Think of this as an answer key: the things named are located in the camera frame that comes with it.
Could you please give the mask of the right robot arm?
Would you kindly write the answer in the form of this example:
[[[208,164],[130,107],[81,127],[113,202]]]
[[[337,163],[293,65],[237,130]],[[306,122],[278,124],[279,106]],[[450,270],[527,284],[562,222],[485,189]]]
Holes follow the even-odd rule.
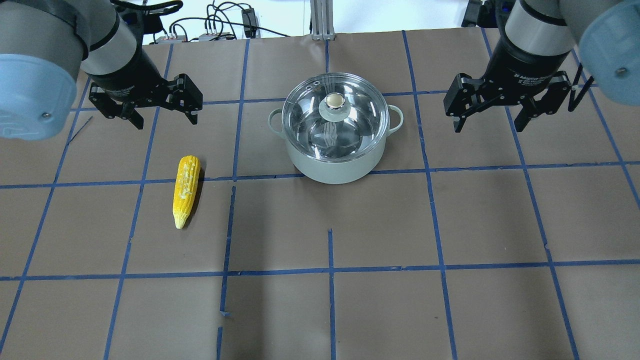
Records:
[[[567,101],[574,111],[595,84],[616,103],[639,105],[637,0],[479,0],[476,25],[500,37],[483,75],[458,73],[443,106],[459,133],[491,107],[521,106],[517,132]]]

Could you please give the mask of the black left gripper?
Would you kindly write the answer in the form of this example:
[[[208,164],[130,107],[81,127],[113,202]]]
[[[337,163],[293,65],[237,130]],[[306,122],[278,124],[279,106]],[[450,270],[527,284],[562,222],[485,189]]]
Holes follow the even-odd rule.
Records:
[[[173,80],[160,75],[144,48],[137,48],[124,67],[103,75],[91,74],[89,101],[106,119],[129,121],[138,130],[144,129],[144,118],[137,105],[166,107],[183,113],[192,125],[198,124],[198,112],[203,107],[203,95],[185,73]]]

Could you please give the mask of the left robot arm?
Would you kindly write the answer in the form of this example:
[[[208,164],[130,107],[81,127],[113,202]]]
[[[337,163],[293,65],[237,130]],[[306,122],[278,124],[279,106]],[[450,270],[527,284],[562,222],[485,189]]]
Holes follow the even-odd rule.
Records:
[[[178,111],[196,125],[203,95],[184,73],[165,79],[143,48],[160,32],[160,16],[180,0],[152,6],[122,0],[3,0],[0,5],[0,132],[41,141],[63,129],[80,72],[88,98],[107,119],[138,130],[138,109]]]

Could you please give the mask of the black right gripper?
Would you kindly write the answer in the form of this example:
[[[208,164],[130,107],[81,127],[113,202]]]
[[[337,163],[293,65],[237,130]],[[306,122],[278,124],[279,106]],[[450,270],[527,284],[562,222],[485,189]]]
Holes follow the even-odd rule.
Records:
[[[559,71],[566,57],[567,53],[531,54],[500,38],[482,79],[458,73],[446,92],[443,106],[446,116],[453,118],[454,132],[462,132],[467,119],[488,109],[493,99],[505,103],[521,99],[521,110],[514,119],[518,133],[534,118],[555,114],[572,89],[566,71]],[[542,91],[544,94],[536,100],[534,96]]]

